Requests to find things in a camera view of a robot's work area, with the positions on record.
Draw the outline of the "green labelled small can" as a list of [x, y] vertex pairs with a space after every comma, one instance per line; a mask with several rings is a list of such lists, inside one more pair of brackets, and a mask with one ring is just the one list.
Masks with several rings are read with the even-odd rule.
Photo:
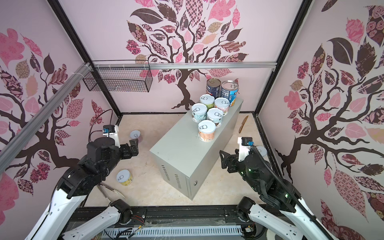
[[207, 109], [211, 109], [214, 107], [215, 98], [210, 94], [205, 94], [200, 97], [200, 103], [204, 104]]

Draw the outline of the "yellow labelled can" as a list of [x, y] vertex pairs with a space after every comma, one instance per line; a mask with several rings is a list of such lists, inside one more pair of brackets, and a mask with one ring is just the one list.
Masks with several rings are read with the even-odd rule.
[[118, 172], [116, 180], [123, 186], [129, 186], [133, 181], [133, 175], [129, 170], [121, 170]]

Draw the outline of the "pink small can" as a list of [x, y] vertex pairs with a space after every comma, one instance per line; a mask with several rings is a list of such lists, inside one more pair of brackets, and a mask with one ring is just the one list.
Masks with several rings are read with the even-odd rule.
[[141, 132], [140, 132], [139, 130], [134, 130], [134, 131], [132, 131], [132, 132], [130, 133], [130, 138], [131, 138], [132, 140], [137, 139], [139, 143], [141, 143], [142, 140], [143, 140], [143, 136], [142, 136], [142, 134], [141, 134]]

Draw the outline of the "orange labelled can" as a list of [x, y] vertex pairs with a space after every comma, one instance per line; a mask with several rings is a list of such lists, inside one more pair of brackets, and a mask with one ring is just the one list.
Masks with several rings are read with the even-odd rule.
[[215, 138], [216, 125], [210, 120], [203, 120], [198, 124], [199, 138], [203, 142], [211, 142]]

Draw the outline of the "pink labelled can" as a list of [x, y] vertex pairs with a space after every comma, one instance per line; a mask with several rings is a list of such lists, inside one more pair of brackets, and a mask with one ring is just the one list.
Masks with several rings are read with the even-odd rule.
[[216, 98], [214, 101], [214, 107], [220, 109], [225, 116], [229, 112], [230, 102], [226, 98]]

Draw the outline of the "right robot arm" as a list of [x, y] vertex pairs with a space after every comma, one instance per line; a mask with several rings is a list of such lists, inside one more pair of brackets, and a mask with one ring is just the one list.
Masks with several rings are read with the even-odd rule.
[[335, 240], [336, 237], [310, 211], [295, 187], [278, 177], [258, 149], [251, 146], [244, 160], [240, 152], [234, 155], [220, 151], [222, 169], [239, 173], [268, 206], [278, 210], [290, 221], [271, 214], [255, 201], [243, 197], [237, 206], [244, 222], [252, 221], [266, 227], [284, 240]]

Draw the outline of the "large blue labelled can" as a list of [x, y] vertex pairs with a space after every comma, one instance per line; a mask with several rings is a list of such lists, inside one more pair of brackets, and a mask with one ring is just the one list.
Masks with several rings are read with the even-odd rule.
[[221, 97], [227, 99], [232, 107], [235, 104], [239, 85], [235, 81], [224, 81], [221, 85]]

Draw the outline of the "white small can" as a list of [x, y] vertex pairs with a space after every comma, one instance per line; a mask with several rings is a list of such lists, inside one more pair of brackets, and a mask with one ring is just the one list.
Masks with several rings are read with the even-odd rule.
[[207, 112], [207, 120], [212, 121], [217, 128], [222, 125], [223, 116], [224, 112], [218, 108], [211, 108]]

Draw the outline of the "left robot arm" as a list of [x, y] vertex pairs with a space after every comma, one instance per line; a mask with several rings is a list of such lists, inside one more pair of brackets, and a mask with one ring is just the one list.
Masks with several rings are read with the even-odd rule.
[[59, 179], [45, 212], [26, 237], [28, 240], [90, 240], [106, 228], [126, 225], [131, 221], [131, 207], [119, 199], [104, 211], [74, 230], [63, 232], [73, 213], [93, 188], [106, 177], [121, 160], [139, 154], [139, 142], [130, 140], [118, 145], [113, 138], [102, 137], [87, 144], [87, 154], [70, 167]]

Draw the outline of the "dark tomato can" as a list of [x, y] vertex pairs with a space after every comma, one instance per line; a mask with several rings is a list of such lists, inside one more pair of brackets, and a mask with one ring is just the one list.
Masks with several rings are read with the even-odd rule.
[[219, 98], [221, 94], [221, 84], [222, 83], [219, 79], [208, 79], [206, 85], [206, 93], [213, 96], [215, 99]]

